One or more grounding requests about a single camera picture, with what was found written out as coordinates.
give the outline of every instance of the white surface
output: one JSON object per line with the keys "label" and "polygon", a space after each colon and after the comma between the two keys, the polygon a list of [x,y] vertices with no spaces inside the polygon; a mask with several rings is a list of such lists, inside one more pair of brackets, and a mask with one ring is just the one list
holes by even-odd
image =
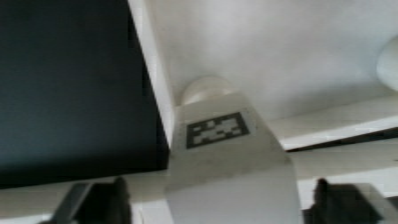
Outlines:
{"label": "white surface", "polygon": [[219,76],[203,77],[187,87],[181,97],[181,105],[196,103],[210,98],[233,93],[237,88]]}
{"label": "white surface", "polygon": [[398,196],[398,139],[290,153],[302,208],[313,204],[317,179],[370,183],[384,197]]}
{"label": "white surface", "polygon": [[[301,224],[293,165],[242,93],[178,108],[167,201],[176,224]],[[187,125],[240,112],[251,134],[187,149]]]}
{"label": "white surface", "polygon": [[398,91],[398,37],[391,40],[379,59],[379,78],[386,86]]}
{"label": "white surface", "polygon": [[[164,200],[165,173],[126,175],[135,224],[173,224]],[[77,182],[114,182],[102,178]],[[0,223],[38,224],[48,220],[75,182],[0,191]]]}
{"label": "white surface", "polygon": [[[295,152],[292,156],[301,207],[313,204],[317,179],[331,183],[370,183],[384,197],[398,196],[398,139]],[[165,173],[125,176],[130,184],[137,224],[174,224],[164,198]],[[71,183],[0,191],[0,223],[36,224],[48,217]]]}
{"label": "white surface", "polygon": [[142,53],[151,77],[153,91],[158,102],[160,116],[165,128],[167,141],[171,145],[171,135],[174,128],[174,107],[176,101],[171,90],[169,70],[158,45],[158,35],[153,29],[151,5],[146,0],[130,0],[130,8],[135,21],[135,29],[142,45]]}
{"label": "white surface", "polygon": [[285,149],[398,127],[398,95],[269,121]]}
{"label": "white surface", "polygon": [[[169,82],[162,84],[167,88],[157,91],[158,98],[167,96],[160,101],[165,107],[173,100],[180,102],[190,82],[217,75],[245,93],[288,148],[327,141],[329,136],[334,140],[336,136],[364,134],[370,126],[386,126],[372,119],[389,113],[393,106],[368,114],[361,111],[357,123],[327,116],[334,107],[345,108],[395,94],[377,78],[377,61],[398,35],[396,0],[253,0],[251,4],[245,0],[130,0],[130,3],[133,12],[139,11],[139,29],[153,30],[141,35],[142,47],[164,53],[155,58],[167,69],[151,72],[151,76],[167,76]],[[157,45],[146,38],[157,38]],[[297,126],[313,113],[329,121],[301,126],[301,136],[297,127],[285,130],[286,125]]]}

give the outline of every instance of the dark screen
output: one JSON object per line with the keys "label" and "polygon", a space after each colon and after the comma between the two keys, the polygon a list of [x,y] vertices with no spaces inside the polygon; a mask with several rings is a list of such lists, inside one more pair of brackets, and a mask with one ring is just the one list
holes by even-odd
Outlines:
{"label": "dark screen", "polygon": [[0,187],[165,169],[125,0],[0,0]]}

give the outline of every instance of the qr code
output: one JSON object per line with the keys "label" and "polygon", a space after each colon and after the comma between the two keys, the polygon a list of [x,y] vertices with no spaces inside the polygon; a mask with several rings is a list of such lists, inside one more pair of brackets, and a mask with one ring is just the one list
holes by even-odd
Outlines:
{"label": "qr code", "polygon": [[240,113],[224,115],[206,121],[189,124],[187,149],[249,134],[245,120]]}

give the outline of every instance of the white ceiling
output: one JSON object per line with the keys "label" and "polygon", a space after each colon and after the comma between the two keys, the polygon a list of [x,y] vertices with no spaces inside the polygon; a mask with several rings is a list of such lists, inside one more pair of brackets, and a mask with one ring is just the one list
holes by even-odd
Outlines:
{"label": "white ceiling", "polygon": [[149,0],[173,94],[219,75],[267,120],[391,95],[377,58],[398,0]]}

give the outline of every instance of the black panel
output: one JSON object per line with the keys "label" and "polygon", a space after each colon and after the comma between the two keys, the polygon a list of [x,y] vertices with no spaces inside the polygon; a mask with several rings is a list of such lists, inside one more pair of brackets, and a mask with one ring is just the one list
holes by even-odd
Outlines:
{"label": "black panel", "polygon": [[0,187],[167,167],[126,0],[0,0]]}

